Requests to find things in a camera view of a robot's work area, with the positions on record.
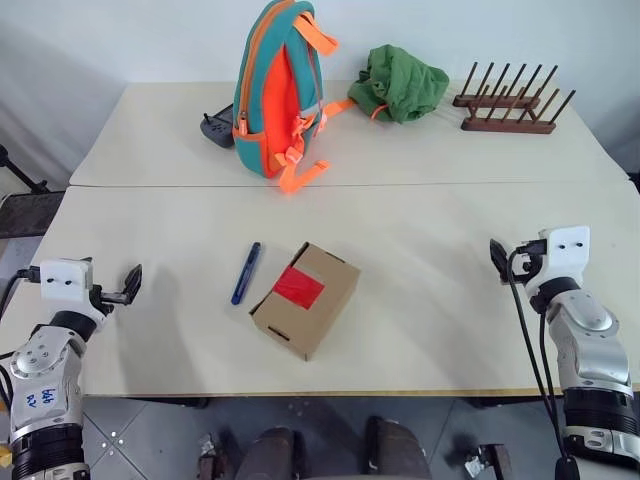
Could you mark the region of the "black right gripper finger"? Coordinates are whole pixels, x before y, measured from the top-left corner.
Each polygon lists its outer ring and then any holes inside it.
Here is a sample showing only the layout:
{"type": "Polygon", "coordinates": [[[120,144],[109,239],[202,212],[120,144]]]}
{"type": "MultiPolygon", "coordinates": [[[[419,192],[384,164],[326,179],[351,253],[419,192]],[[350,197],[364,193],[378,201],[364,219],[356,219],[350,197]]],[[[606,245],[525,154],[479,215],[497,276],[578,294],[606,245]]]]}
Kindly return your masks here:
{"type": "Polygon", "coordinates": [[[509,283],[509,260],[504,246],[496,239],[489,241],[490,259],[496,270],[502,284],[509,283]]]}

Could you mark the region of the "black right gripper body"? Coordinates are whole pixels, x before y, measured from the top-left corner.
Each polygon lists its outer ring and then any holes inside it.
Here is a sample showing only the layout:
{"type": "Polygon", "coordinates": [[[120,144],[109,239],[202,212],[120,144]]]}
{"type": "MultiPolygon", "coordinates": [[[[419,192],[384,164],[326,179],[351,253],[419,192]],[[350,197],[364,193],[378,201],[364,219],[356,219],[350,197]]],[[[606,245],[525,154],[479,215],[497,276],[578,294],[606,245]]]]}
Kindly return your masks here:
{"type": "Polygon", "coordinates": [[[510,255],[509,274],[514,281],[530,281],[536,276],[543,263],[543,256],[547,251],[547,241],[543,239],[528,241],[518,246],[510,255]],[[516,274],[513,270],[513,261],[516,257],[524,259],[521,265],[521,273],[516,274]]]}

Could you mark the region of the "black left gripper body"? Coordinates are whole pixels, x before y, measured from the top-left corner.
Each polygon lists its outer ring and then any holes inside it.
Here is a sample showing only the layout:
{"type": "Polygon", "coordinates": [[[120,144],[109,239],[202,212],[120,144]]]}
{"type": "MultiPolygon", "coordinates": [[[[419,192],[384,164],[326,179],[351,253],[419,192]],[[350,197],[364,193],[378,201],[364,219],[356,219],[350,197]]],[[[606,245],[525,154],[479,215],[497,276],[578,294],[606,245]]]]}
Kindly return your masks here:
{"type": "Polygon", "coordinates": [[[91,305],[102,315],[109,315],[113,312],[116,304],[126,304],[126,294],[122,292],[104,293],[101,286],[93,286],[89,291],[91,305]]]}

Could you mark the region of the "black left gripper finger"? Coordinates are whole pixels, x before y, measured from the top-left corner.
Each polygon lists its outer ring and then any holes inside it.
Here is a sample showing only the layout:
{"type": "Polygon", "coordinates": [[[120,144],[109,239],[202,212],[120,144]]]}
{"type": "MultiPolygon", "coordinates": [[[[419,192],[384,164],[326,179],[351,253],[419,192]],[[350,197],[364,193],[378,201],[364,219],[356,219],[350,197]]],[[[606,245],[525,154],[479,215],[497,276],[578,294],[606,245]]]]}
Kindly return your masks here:
{"type": "Polygon", "coordinates": [[[131,304],[137,296],[143,277],[143,268],[141,264],[136,265],[129,271],[124,281],[122,290],[122,300],[124,304],[131,304]]]}

